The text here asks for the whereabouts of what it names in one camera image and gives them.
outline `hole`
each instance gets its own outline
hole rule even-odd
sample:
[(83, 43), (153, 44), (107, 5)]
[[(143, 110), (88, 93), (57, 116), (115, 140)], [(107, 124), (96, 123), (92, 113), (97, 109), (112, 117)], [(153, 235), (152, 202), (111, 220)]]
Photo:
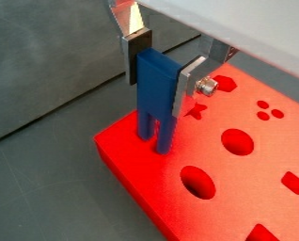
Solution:
[(248, 155), (254, 151), (254, 141), (250, 135), (238, 129), (228, 129), (222, 135), (224, 148), (236, 155)]
[(188, 192), (203, 200), (211, 200), (215, 197), (215, 184), (205, 172), (192, 166), (181, 169), (181, 182)]
[(268, 103), (264, 102), (264, 101), (259, 101), (259, 102), (256, 103), (256, 105), (258, 105), (260, 108), (263, 108), (263, 109), (268, 109)]
[(258, 116), (258, 118), (259, 118), (260, 120), (263, 120), (263, 121), (268, 121), (268, 119), (270, 119), (270, 115), (268, 115), (264, 111), (259, 111), (259, 112), (256, 113), (256, 116)]
[(279, 119), (282, 119), (286, 116), (284, 113), (279, 109), (272, 109), (271, 114), (274, 117), (276, 117)]
[(204, 111), (205, 109), (207, 106), (204, 104), (195, 103), (193, 108), (189, 109), (184, 116), (192, 116), (196, 120), (200, 120), (203, 118), (201, 111)]
[(299, 195), (299, 177), (292, 172), (288, 171), (286, 173), (284, 177), (282, 178), (282, 183), (291, 192)]
[(279, 241), (275, 235), (262, 224), (256, 224), (246, 241)]
[(228, 78), (226, 76), (218, 75), (214, 77), (214, 80), (218, 82), (218, 90), (224, 92), (231, 92), (238, 87), (236, 83), (232, 78)]

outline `small round hole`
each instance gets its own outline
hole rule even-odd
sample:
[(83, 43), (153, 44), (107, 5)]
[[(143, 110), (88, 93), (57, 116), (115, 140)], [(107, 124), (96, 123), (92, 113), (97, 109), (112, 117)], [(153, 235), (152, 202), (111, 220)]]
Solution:
[(256, 113), (256, 116), (258, 116), (258, 118), (259, 118), (260, 120), (263, 120), (263, 121), (268, 121), (268, 119), (270, 119), (270, 116), (268, 116), (268, 114), (267, 114), (264, 111), (259, 111), (259, 112)]
[(259, 102), (256, 103), (256, 105), (258, 105), (260, 108), (263, 108), (263, 109), (268, 109), (268, 103), (264, 102), (264, 101), (259, 101)]
[(248, 155), (254, 151), (254, 140), (250, 135), (238, 129), (228, 129), (223, 132), (222, 142), (224, 148), (236, 155)]
[(272, 109), (271, 114), (274, 115), (274, 117), (276, 117), (279, 119), (282, 119), (286, 116), (284, 113), (279, 109)]
[(192, 166), (181, 169), (181, 182), (188, 192), (203, 200), (211, 200), (215, 197), (215, 184), (205, 172)]

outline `star-shaped hole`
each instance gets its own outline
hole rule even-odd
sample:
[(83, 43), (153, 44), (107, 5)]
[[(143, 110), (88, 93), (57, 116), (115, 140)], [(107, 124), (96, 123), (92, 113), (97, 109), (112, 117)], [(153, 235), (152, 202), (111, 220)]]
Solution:
[(205, 109), (207, 106), (204, 104), (195, 103), (193, 108), (189, 109), (184, 116), (192, 116), (196, 120), (200, 120), (203, 118), (201, 111), (204, 111)]

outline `metal bolt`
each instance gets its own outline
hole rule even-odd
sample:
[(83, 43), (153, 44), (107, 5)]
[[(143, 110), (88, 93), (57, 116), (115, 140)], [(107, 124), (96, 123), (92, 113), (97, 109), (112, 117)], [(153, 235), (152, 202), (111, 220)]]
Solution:
[(207, 76), (196, 82), (196, 91), (209, 97), (214, 95), (218, 86), (219, 83), (209, 76)]

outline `red block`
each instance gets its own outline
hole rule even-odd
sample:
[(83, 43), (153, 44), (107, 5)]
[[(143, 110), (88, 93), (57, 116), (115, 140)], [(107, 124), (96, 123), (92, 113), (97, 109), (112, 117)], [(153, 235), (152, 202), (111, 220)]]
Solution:
[(236, 88), (184, 100), (169, 154), (133, 112), (96, 135), (101, 159), (168, 240), (299, 241), (299, 104), (228, 64), (216, 75)]

